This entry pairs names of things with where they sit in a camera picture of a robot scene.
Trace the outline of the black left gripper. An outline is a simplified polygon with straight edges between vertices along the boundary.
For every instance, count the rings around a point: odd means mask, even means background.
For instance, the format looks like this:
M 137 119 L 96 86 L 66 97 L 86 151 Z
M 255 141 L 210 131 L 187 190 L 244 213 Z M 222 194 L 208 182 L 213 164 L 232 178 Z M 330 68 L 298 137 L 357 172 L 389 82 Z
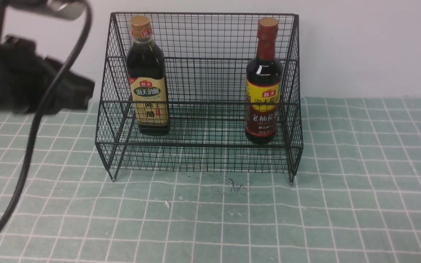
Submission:
M 36 43 L 9 35 L 0 44 L 0 112 L 34 114 L 62 67 L 56 59 L 37 55 Z M 46 103 L 45 114 L 87 110 L 95 82 L 68 71 Z

